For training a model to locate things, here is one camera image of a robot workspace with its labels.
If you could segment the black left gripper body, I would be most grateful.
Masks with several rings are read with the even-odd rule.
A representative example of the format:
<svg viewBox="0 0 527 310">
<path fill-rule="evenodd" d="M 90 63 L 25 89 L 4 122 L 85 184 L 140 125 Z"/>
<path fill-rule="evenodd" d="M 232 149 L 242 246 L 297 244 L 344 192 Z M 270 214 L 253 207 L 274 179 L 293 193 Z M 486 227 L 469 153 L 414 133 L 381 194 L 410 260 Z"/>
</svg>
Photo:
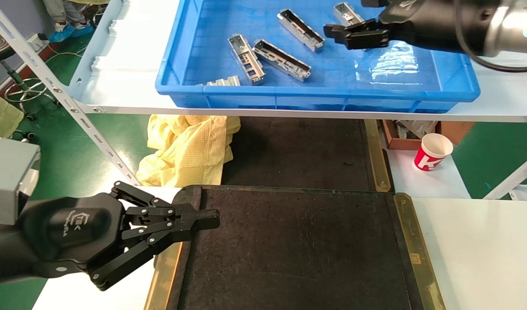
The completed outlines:
<svg viewBox="0 0 527 310">
<path fill-rule="evenodd" d="M 20 214 L 20 232 L 32 253 L 20 264 L 20 279 L 85 272 L 92 280 L 121 280 L 131 273 L 124 246 L 125 207 L 106 193 L 86 198 L 30 201 Z"/>
</svg>

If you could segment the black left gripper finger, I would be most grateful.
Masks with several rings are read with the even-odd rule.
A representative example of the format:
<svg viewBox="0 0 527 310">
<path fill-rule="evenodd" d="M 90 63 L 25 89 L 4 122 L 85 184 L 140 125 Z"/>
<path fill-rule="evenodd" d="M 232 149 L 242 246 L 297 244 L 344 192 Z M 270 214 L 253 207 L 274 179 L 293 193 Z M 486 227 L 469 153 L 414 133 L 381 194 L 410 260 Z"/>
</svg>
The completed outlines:
<svg viewBox="0 0 527 310">
<path fill-rule="evenodd" d="M 191 241 L 202 230 L 218 228 L 219 219 L 180 219 L 148 225 L 140 241 L 123 254 L 90 273 L 90 280 L 101 291 L 108 290 L 130 273 L 151 261 L 171 245 Z"/>
<path fill-rule="evenodd" d="M 192 196 L 186 202 L 169 203 L 155 197 L 133 185 L 116 181 L 110 196 L 131 203 L 124 214 L 130 216 L 133 222 L 157 222 L 159 220 L 179 220 L 179 222 L 220 222 L 218 210 L 200 210 L 197 198 Z"/>
</svg>

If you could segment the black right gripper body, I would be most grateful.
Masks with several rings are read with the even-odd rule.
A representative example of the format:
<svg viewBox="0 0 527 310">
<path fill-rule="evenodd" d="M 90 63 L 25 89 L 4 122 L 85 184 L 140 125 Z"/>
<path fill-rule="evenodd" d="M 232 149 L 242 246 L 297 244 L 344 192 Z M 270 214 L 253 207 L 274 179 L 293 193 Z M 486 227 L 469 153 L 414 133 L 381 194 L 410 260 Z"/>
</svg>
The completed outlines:
<svg viewBox="0 0 527 310">
<path fill-rule="evenodd" d="M 461 0 L 462 31 L 466 44 L 482 55 L 490 26 L 489 0 Z M 391 40 L 414 47 L 462 53 L 455 32 L 453 0 L 393 0 L 378 16 Z"/>
</svg>

